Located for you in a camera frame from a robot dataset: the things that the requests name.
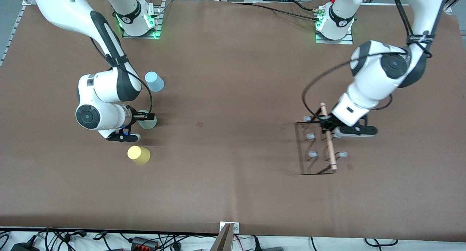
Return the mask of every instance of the light blue cup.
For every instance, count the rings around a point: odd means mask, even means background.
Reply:
[[[139,110],[139,111],[143,113],[148,113],[148,111],[146,110]],[[142,128],[149,130],[155,127],[155,125],[157,124],[157,118],[154,117],[153,120],[138,121],[138,123],[139,125],[141,125]]]
[[[153,92],[160,92],[165,86],[165,82],[155,72],[146,73],[145,80],[147,86]]]

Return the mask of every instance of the wooden stick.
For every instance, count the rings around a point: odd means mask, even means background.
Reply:
[[[322,114],[328,116],[327,106],[325,103],[321,103]],[[332,133],[328,130],[325,132],[325,140],[327,141],[328,148],[328,157],[330,158],[330,168],[333,173],[336,172],[336,158],[335,158],[335,149],[333,148]]]

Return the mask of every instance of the robot logo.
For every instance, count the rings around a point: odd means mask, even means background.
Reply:
[[[128,17],[122,17],[121,20],[122,20],[124,23],[130,23],[130,22],[131,22],[131,19],[128,18]]]

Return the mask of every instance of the power adapter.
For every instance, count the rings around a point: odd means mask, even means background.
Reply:
[[[39,249],[26,243],[18,243],[11,248],[11,251],[39,251]]]
[[[131,240],[131,250],[155,251],[158,247],[157,241],[149,241],[145,238],[135,237]]]

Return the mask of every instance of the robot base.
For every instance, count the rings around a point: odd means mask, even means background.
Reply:
[[[350,30],[343,38],[339,40],[331,40],[316,30],[316,43],[353,45],[353,33]]]
[[[162,22],[163,22],[163,16],[165,15],[165,4],[166,0],[161,0],[162,2],[160,5],[153,5],[152,3],[149,4],[151,10],[150,12],[155,15],[155,18],[151,21],[148,22],[153,22],[154,26],[151,28],[148,32],[141,36],[131,36],[128,35],[120,26],[120,32],[123,38],[129,38],[129,39],[160,39],[160,35],[162,32]]]

